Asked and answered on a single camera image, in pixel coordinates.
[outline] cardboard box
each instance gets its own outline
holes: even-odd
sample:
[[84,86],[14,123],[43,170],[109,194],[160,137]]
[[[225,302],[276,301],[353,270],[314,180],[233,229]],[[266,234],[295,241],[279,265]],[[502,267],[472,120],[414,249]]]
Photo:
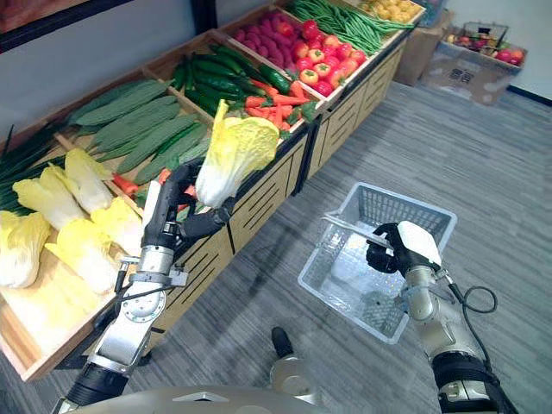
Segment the cardboard box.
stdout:
[[[511,48],[524,50],[511,45]],[[446,41],[440,41],[422,82],[480,104],[496,102],[521,67],[496,60]]]
[[451,11],[444,10],[434,28],[415,28],[412,31],[395,72],[395,82],[409,86],[416,84],[430,62],[437,44],[452,27],[452,17]]

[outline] red chili pepper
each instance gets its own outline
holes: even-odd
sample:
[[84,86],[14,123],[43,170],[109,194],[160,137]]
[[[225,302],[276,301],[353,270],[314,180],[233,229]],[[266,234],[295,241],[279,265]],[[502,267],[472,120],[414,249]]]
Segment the red chili pepper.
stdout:
[[129,197],[132,197],[135,192],[138,191],[138,185],[132,181],[124,179],[119,174],[113,174],[113,182]]

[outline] black cable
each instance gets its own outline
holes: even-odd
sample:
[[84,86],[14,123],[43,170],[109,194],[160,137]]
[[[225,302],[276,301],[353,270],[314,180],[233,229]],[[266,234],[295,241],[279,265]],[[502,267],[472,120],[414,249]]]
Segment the black cable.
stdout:
[[[480,336],[477,335],[477,332],[475,331],[475,328],[472,325],[472,323],[469,320],[469,317],[467,315],[467,310],[468,309],[475,312],[475,313],[481,313],[481,314],[489,314],[489,313],[493,313],[494,311],[496,311],[497,308],[499,307],[499,299],[497,298],[496,293],[494,293],[490,288],[485,287],[485,286],[480,286],[480,285],[470,287],[469,289],[466,290],[466,292],[464,294],[462,294],[460,292],[460,289],[459,289],[458,285],[454,282],[450,283],[448,285],[448,287],[450,288],[452,293],[454,293],[455,297],[458,299],[458,301],[462,305],[462,314],[464,315],[464,319],[466,320],[466,325],[469,328],[472,335],[474,336],[475,341],[480,346],[481,351],[483,351],[483,355],[485,356],[485,360],[483,361],[483,363],[485,364],[485,368],[487,369],[489,374],[491,374],[491,376],[494,378],[494,385],[499,390],[502,398],[504,399],[504,401],[506,402],[506,404],[510,408],[511,412],[514,413],[514,414],[518,414],[518,410],[516,409],[514,404],[511,402],[511,400],[508,398],[508,396],[506,395],[504,389],[502,388],[502,385],[500,385],[500,381],[499,381],[498,377],[492,371],[491,356],[489,355],[489,352],[487,351],[486,346],[483,343],[483,341],[481,340]],[[477,308],[473,305],[470,305],[467,302],[467,298],[469,297],[469,295],[471,295],[475,291],[485,291],[485,292],[487,292],[491,295],[491,297],[492,297],[492,306],[489,309],[480,309],[480,308]]]

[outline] green vegetable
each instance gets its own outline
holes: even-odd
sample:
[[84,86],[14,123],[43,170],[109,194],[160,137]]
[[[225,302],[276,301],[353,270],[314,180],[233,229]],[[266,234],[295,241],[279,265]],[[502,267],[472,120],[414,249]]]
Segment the green vegetable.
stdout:
[[260,82],[264,82],[265,84],[268,83],[268,80],[262,74],[260,74],[259,71],[257,71],[253,67],[253,65],[251,65],[251,62],[244,58],[241,54],[236,52],[236,50],[220,45],[209,45],[209,47],[213,52],[217,53],[218,55],[225,55],[231,58],[235,63],[241,66],[243,71],[250,78],[259,80]]
[[253,85],[245,78],[238,78],[234,82],[236,85],[240,87],[240,89],[243,91],[245,95],[254,95],[256,97],[262,97],[267,94],[261,88],[258,88],[257,86]]
[[268,83],[274,86],[280,93],[287,95],[290,91],[290,82],[278,73],[278,71],[272,69],[265,64],[259,65],[260,73],[268,79]]
[[185,96],[209,115],[215,116],[219,101],[198,91],[186,91]]
[[180,91],[182,89],[182,86],[184,86],[185,77],[186,77],[186,63],[185,61],[188,60],[186,56],[182,58],[182,61],[177,64],[177,66],[174,68],[174,72],[172,72],[172,87],[176,89],[177,91]]
[[153,179],[160,171],[175,157],[180,158],[180,163],[188,162],[194,158],[203,155],[209,148],[209,140],[203,139],[207,132],[207,127],[198,124],[195,128],[188,128],[187,134],[175,141],[163,153],[158,154],[149,164],[144,166],[135,177],[135,183],[142,185]]
[[236,95],[242,93],[242,90],[234,82],[223,76],[212,73],[199,73],[196,66],[194,66],[194,71],[197,74],[197,84],[205,84],[218,91],[230,92]]
[[367,55],[381,49],[382,39],[387,34],[413,27],[411,24],[371,17],[359,10],[338,6],[326,0],[294,0],[286,8],[300,20],[316,21],[322,31],[337,35],[340,41],[351,43]]
[[239,76],[239,75],[236,75],[234,71],[232,71],[231,69],[228,69],[228,67],[219,65],[218,63],[215,63],[215,62],[211,62],[210,60],[196,59],[194,61],[194,67],[199,72],[213,73],[215,75],[223,76],[225,78],[232,79]]
[[176,97],[160,97],[103,127],[94,141],[98,152],[109,151],[180,112]]
[[202,60],[208,60],[210,62],[217,63],[218,65],[226,66],[228,69],[230,69],[233,73],[235,73],[238,76],[246,76],[246,73],[243,71],[242,67],[235,61],[232,60],[227,55],[224,54],[201,54],[198,55],[198,57]]
[[201,125],[201,123],[199,122],[195,122],[193,123],[192,125],[190,125],[188,128],[186,128],[184,131],[182,132],[179,132],[178,134],[176,134],[173,138],[171,138],[169,141],[166,141],[163,145],[161,145],[157,151],[156,151],[156,154],[155,154],[155,158],[159,157],[161,154],[163,154],[168,148],[171,147],[172,144],[174,144],[175,142],[177,141],[180,141],[182,138],[184,138],[185,136],[187,136],[188,134],[190,134],[190,132],[192,132],[192,130],[194,130],[195,128],[199,128],[199,126]]
[[198,84],[197,91],[206,96],[211,97],[215,101],[220,101],[221,99],[228,99],[230,101],[242,101],[244,96],[242,93],[236,94],[236,93],[230,93],[230,92],[224,92],[224,91],[217,91],[216,89],[211,88],[208,85],[205,84]]
[[128,114],[131,110],[147,104],[166,90],[166,85],[156,80],[147,80],[134,88],[128,95],[119,97],[105,106],[92,110],[81,116],[79,125],[98,125]]
[[138,166],[142,161],[153,154],[157,148],[163,145],[165,141],[170,140],[177,133],[188,128],[197,118],[197,115],[184,115],[164,122],[152,134],[143,139],[138,146],[125,157],[117,168],[117,173],[127,173]]
[[97,162],[105,162],[107,160],[112,160],[114,158],[122,157],[123,155],[130,154],[133,149],[138,147],[138,144],[144,138],[147,138],[152,132],[154,132],[155,127],[148,129],[147,131],[142,132],[141,134],[136,135],[132,140],[125,142],[120,147],[106,152],[101,158],[97,159]]
[[99,97],[92,99],[89,103],[86,103],[85,105],[81,106],[77,110],[73,111],[73,113],[71,113],[71,115],[69,116],[67,123],[69,125],[73,125],[77,123],[77,120],[84,114],[87,114],[88,112],[96,108],[105,106],[115,101],[116,99],[127,95],[135,87],[141,85],[143,82],[144,82],[143,80],[135,80],[133,82],[127,82],[126,84],[122,84],[122,85],[116,86],[113,89],[110,89],[109,91],[105,92]]

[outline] white wall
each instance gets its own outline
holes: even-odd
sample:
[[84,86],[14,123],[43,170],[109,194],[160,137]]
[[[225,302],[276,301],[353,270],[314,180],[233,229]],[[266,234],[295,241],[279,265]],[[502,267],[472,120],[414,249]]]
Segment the white wall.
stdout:
[[134,0],[0,54],[0,141],[194,34],[190,2]]
[[510,26],[507,40],[529,50],[524,69],[511,83],[552,99],[551,0],[448,0],[455,25],[496,22]]

